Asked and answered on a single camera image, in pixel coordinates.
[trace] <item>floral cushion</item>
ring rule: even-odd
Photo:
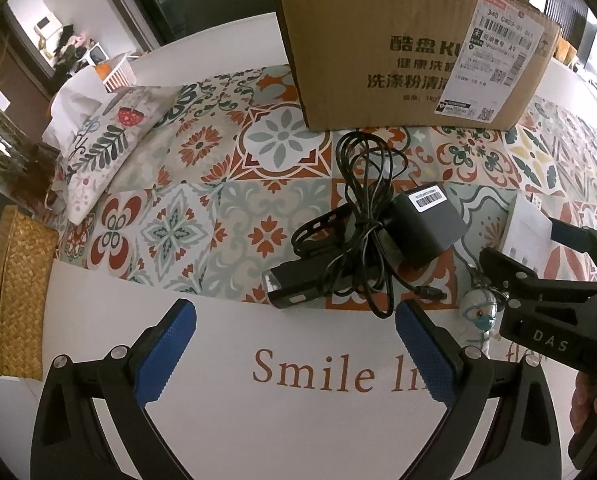
[[[118,91],[83,123],[58,162],[53,190],[79,225],[144,135],[168,112],[181,87]]]

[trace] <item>wicker box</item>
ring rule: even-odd
[[[0,375],[42,379],[43,315],[58,233],[6,206],[0,221]]]

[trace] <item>shipping label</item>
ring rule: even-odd
[[[544,30],[504,0],[478,0],[436,113],[491,123],[522,76]]]

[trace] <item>patterned tablecloth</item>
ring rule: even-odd
[[[539,193],[544,213],[597,228],[597,130],[535,96],[508,132],[393,127],[365,131],[404,150],[398,189],[443,182],[469,225],[411,282],[443,288],[427,308],[453,308],[469,287],[467,265],[496,246],[510,200]],[[261,273],[296,259],[290,238],[342,202],[333,160],[344,132],[307,130],[290,69],[220,75],[185,86],[82,224],[48,219],[56,257],[123,280],[248,302],[266,302]],[[587,256],[554,244],[547,278],[597,279]],[[397,297],[406,298],[396,285]],[[362,298],[315,307],[366,309]]]

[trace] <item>qr code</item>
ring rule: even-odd
[[[491,108],[483,108],[481,110],[480,115],[478,115],[478,121],[489,121],[491,119],[491,115],[494,113],[494,110]]]
[[[503,70],[499,70],[497,68],[496,70],[494,70],[494,73],[491,75],[490,81],[493,81],[494,83],[502,83],[503,80],[505,79],[506,75],[507,75],[507,72],[505,72]]]

